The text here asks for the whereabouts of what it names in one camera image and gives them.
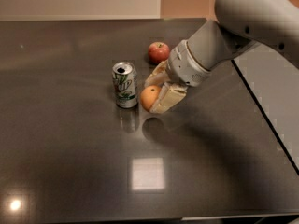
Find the can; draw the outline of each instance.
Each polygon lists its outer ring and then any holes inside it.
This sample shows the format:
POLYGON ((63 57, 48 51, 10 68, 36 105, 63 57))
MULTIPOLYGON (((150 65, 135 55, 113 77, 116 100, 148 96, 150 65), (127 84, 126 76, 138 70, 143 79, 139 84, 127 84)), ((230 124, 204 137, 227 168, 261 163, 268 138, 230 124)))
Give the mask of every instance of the can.
POLYGON ((122 108, 132 108, 138 104, 137 72, 132 63, 120 62, 112 68, 116 104, 122 108))

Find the dark table surface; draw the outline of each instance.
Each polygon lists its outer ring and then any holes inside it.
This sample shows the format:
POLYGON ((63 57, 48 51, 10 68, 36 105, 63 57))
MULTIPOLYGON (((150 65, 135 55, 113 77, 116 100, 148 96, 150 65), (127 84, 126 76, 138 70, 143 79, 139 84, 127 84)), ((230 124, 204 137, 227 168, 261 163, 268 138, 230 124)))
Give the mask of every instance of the dark table surface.
POLYGON ((205 21, 1 22, 0 223, 298 212, 299 176, 230 62, 163 115, 115 104, 114 63, 141 92, 149 44, 205 21))

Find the screw hole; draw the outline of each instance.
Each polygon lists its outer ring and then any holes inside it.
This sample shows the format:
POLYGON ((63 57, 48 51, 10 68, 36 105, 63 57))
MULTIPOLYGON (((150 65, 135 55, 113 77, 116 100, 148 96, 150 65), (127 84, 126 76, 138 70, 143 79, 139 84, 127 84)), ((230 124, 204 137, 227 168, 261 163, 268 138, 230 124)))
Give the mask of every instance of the screw hole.
POLYGON ((250 28, 248 26, 245 27, 245 33, 248 34, 250 32, 250 28))
POLYGON ((283 43, 283 42, 280 43, 280 44, 278 45, 278 48, 279 48, 280 50, 283 50, 283 49, 284 49, 284 43, 283 43))

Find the white wall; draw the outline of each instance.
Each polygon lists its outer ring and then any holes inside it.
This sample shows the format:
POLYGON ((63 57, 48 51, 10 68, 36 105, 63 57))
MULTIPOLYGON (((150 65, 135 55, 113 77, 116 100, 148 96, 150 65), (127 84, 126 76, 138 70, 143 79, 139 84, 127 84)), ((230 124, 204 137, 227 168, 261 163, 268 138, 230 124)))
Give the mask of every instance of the white wall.
POLYGON ((161 0, 0 0, 0 21, 160 18, 161 0))

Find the bright light spot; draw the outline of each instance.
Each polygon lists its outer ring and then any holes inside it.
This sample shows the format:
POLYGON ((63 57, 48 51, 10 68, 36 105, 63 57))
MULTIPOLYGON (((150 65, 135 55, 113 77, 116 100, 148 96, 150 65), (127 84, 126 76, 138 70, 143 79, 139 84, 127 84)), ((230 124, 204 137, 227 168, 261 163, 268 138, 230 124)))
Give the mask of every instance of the bright light spot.
POLYGON ((164 189, 162 158, 133 159, 133 190, 164 189))
POLYGON ((21 208, 21 201, 20 200, 14 200, 10 204, 10 210, 12 211, 18 211, 21 208))

